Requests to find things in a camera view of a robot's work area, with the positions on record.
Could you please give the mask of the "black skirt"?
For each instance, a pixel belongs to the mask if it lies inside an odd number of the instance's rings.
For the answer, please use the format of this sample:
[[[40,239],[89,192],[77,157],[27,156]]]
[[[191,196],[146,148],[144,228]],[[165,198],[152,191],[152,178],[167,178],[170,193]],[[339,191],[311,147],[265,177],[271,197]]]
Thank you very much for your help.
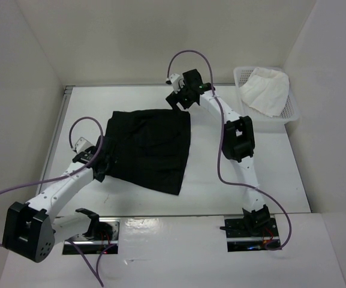
[[[191,144],[188,112],[170,109],[115,111],[105,137],[117,141],[108,176],[178,195]]]

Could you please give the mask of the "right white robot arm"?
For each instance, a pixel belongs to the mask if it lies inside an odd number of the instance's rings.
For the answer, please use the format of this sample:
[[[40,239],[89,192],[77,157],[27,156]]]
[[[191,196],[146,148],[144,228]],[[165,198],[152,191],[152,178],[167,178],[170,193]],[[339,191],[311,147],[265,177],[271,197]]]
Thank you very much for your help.
[[[245,189],[242,211],[243,228],[251,236],[258,236],[270,220],[269,208],[257,190],[259,183],[254,168],[255,138],[252,120],[234,111],[216,94],[211,83],[203,83],[200,73],[194,69],[167,77],[166,84],[173,92],[166,98],[175,110],[178,104],[188,109],[194,103],[221,121],[221,151],[239,177],[238,186]]]

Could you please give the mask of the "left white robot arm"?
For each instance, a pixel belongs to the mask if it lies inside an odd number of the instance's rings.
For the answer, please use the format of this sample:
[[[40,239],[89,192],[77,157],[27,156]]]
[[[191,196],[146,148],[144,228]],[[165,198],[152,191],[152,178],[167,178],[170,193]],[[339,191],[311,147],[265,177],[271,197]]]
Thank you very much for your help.
[[[86,208],[60,217],[62,208],[85,186],[93,181],[103,182],[114,166],[116,142],[109,137],[92,145],[80,138],[77,155],[61,175],[26,203],[14,202],[7,211],[2,246],[33,262],[42,262],[53,246],[76,235],[93,240],[110,240],[113,227],[100,220],[100,216]]]

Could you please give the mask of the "white plastic basket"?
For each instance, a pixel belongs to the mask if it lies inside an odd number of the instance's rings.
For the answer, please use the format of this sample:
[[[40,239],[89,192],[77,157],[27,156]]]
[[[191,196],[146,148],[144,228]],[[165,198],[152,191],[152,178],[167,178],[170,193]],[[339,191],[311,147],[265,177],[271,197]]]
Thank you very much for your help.
[[[254,122],[254,125],[285,125],[289,122],[298,121],[300,118],[300,112],[293,96],[292,90],[289,89],[289,95],[287,102],[279,116],[269,117],[262,113],[248,107],[240,97],[240,87],[243,86],[255,67],[236,67],[233,70],[234,82],[236,87],[236,99],[238,108],[237,111],[244,116],[250,116]]]

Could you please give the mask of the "white skirt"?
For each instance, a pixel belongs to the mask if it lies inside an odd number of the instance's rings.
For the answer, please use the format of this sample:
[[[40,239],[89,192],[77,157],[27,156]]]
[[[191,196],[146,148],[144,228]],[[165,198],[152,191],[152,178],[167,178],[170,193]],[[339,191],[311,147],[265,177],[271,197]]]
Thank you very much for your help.
[[[240,96],[247,106],[272,118],[284,110],[289,91],[290,81],[284,72],[257,67],[240,87]]]

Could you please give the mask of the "aluminium table edge rail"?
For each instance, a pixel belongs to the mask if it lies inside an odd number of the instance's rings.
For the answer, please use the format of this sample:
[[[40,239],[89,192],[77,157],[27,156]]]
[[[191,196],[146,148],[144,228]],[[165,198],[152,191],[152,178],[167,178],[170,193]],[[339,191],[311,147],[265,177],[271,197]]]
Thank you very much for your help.
[[[58,116],[56,118],[56,122],[55,122],[55,126],[53,129],[53,133],[52,133],[52,137],[50,139],[50,144],[49,144],[49,149],[47,151],[47,155],[45,158],[45,162],[43,165],[43,169],[41,171],[41,175],[40,175],[40,181],[44,181],[46,179],[46,175],[47,175],[47,171],[50,169],[49,166],[51,166],[51,162],[53,159],[53,154],[54,154],[54,149],[55,146],[58,142],[58,137],[59,137],[59,130],[62,128],[63,126],[63,122],[64,122],[64,117],[68,108],[68,103],[70,102],[70,97],[71,94],[73,92],[73,88],[75,86],[74,85],[67,85],[64,89],[64,93],[62,96],[62,102],[61,102],[61,106],[58,112]]]

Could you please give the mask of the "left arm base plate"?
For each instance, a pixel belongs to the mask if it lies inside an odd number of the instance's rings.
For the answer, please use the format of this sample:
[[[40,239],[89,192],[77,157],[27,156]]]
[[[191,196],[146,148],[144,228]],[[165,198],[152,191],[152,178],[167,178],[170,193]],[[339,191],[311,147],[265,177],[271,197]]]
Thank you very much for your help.
[[[85,255],[118,254],[119,232],[121,221],[119,218],[100,218],[101,228],[92,238],[75,235],[71,238]]]

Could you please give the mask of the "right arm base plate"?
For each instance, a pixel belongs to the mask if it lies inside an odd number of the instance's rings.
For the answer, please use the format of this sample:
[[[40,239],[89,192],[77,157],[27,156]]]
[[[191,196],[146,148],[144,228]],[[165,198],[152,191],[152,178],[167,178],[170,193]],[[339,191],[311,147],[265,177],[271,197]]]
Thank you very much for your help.
[[[273,217],[255,232],[248,231],[241,217],[226,217],[219,229],[225,232],[228,252],[264,251],[267,250],[266,246],[281,246],[276,220]]]

